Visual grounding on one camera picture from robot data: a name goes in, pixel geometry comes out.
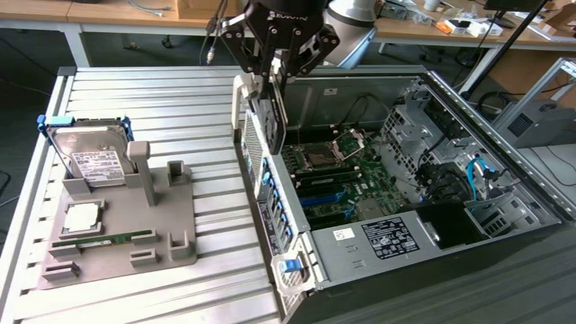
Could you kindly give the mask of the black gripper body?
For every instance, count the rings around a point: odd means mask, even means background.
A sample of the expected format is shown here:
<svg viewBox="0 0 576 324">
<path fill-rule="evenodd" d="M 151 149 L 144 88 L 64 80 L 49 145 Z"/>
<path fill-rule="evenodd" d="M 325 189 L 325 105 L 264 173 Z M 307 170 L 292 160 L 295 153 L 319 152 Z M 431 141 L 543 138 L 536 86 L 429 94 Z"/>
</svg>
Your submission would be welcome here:
<svg viewBox="0 0 576 324">
<path fill-rule="evenodd" d="M 301 30 L 315 34 L 324 27 L 325 1 L 249 1 L 245 9 L 245 24 L 256 36 L 264 36 L 271 27 L 279 34 Z"/>
</svg>

